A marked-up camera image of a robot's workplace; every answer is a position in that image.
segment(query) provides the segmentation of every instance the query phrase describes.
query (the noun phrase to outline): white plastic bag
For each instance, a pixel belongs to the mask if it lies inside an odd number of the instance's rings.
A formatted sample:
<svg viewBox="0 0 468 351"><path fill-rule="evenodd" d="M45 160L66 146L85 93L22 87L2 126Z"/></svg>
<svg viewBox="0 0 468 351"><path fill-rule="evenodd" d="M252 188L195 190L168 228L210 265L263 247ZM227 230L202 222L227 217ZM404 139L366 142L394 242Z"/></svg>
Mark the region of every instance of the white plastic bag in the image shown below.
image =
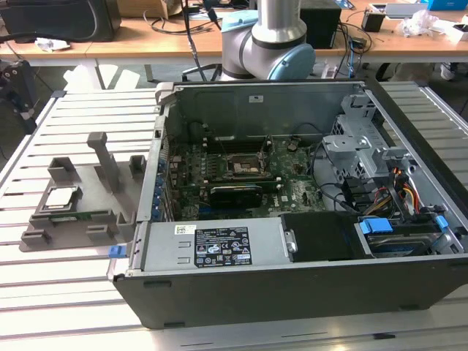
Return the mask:
<svg viewBox="0 0 468 351"><path fill-rule="evenodd" d="M429 28L438 19L438 17L430 15L428 10L420 10L412 18L402 20L396 27L396 32L406 38L421 34L427 34L432 37L432 31Z"/></svg>

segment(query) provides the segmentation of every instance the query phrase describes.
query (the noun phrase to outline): white paper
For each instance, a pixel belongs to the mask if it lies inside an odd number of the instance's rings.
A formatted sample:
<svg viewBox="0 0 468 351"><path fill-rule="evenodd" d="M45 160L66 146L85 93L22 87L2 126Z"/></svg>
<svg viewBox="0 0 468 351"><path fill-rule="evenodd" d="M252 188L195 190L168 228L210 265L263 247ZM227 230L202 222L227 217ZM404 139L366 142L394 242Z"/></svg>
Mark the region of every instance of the white paper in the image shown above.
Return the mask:
<svg viewBox="0 0 468 351"><path fill-rule="evenodd" d="M46 51L48 53L70 48L70 45L64 40L37 38L34 44L36 44L36 46L42 51Z"/></svg>

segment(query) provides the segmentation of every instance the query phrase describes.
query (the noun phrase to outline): barcode sticker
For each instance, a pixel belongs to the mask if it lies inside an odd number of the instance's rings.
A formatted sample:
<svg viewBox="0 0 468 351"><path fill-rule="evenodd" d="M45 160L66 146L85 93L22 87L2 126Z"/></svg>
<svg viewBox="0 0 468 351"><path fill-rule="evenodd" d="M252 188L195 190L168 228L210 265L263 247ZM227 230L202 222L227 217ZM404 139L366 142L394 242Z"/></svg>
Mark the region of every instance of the barcode sticker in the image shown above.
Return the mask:
<svg viewBox="0 0 468 351"><path fill-rule="evenodd" d="M176 225L174 229L175 235L183 235L183 234L195 234L195 230L197 229L196 225Z"/></svg>
<svg viewBox="0 0 468 351"><path fill-rule="evenodd" d="M263 95L250 95L249 102L252 103L262 103L263 102Z"/></svg>

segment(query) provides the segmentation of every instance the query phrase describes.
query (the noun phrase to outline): motherboard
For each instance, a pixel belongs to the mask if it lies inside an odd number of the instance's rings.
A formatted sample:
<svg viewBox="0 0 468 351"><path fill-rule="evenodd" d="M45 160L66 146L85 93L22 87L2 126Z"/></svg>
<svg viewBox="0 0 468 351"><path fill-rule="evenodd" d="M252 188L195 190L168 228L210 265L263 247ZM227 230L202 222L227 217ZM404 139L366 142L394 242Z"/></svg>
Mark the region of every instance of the motherboard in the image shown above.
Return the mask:
<svg viewBox="0 0 468 351"><path fill-rule="evenodd" d="M178 220L274 217L325 210L299 139L175 144L170 184Z"/></svg>

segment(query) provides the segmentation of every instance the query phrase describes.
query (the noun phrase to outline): black box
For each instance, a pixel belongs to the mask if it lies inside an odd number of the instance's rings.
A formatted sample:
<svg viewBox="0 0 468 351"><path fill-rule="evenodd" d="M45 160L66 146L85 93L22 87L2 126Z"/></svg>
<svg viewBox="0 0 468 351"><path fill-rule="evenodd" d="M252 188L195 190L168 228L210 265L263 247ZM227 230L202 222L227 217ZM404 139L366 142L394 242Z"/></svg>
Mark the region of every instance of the black box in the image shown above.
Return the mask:
<svg viewBox="0 0 468 351"><path fill-rule="evenodd" d="M307 25L306 42L314 49L331 49L341 8L333 0L302 0L301 20Z"/></svg>
<svg viewBox="0 0 468 351"><path fill-rule="evenodd" d="M110 42L121 23L116 0L89 0L98 22L93 42ZM46 33L81 39L94 30L93 12L87 1L46 0L35 4L29 0L17 0L0 10L5 27L10 34ZM17 42L33 42L36 38L21 38Z"/></svg>
<svg viewBox="0 0 468 351"><path fill-rule="evenodd" d="M384 18L385 18L385 13L376 13L376 12L366 11L364 13L361 28L364 31L377 33L378 31L380 31L380 27L382 26L382 22Z"/></svg>

